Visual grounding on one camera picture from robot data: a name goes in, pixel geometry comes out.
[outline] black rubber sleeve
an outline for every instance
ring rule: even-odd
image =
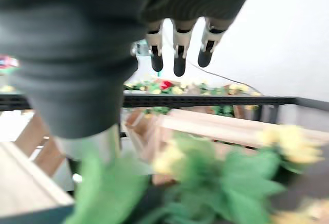
[[[162,0],[0,0],[0,52],[21,63],[12,83],[51,132],[90,136],[118,122],[142,11]]]

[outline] black metal frame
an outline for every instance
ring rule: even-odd
[[[294,104],[304,107],[329,111],[329,102],[300,97],[271,97],[271,96],[204,96],[204,95],[148,95],[124,94],[123,107],[155,107],[171,108],[189,106],[215,105],[258,105],[254,112],[254,120],[261,121],[264,106],[271,105],[268,123],[276,123],[281,105]],[[0,95],[0,111],[31,109],[27,99],[20,94]]]

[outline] white wall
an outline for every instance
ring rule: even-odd
[[[198,21],[188,52],[197,64],[204,21]],[[173,74],[172,29],[165,22],[162,76]],[[329,0],[247,0],[218,45],[210,65],[217,74],[246,82],[267,95],[329,101]],[[228,83],[187,64],[184,78]],[[283,122],[329,130],[329,115],[284,108]]]

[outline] black fingertip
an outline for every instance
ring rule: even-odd
[[[160,72],[163,69],[162,56],[152,55],[151,61],[153,70]]]
[[[174,61],[174,73],[177,77],[181,77],[185,73],[185,65],[186,59],[184,59],[181,55],[175,58]]]
[[[199,57],[197,59],[197,62],[199,64],[200,67],[206,67],[209,65],[210,61],[211,61],[211,57],[212,57],[212,53],[211,52],[202,52],[200,50],[199,53]]]

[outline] black metal rail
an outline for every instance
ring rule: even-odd
[[[123,107],[189,107],[213,105],[285,105],[296,104],[295,97],[203,96],[124,94]],[[0,95],[0,111],[31,109],[23,95]]]

